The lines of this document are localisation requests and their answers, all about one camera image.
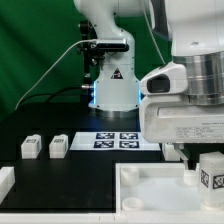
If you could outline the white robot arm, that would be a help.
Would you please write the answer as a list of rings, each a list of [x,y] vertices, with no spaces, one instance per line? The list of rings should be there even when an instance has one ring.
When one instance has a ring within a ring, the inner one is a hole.
[[[95,32],[91,108],[136,111],[142,137],[224,168],[224,0],[73,0]]]

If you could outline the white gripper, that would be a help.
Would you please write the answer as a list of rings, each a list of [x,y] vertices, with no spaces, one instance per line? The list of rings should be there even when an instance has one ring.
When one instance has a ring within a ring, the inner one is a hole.
[[[197,160],[182,143],[224,143],[224,105],[197,106],[185,96],[145,96],[139,108],[140,130],[150,143],[176,143],[186,170]]]

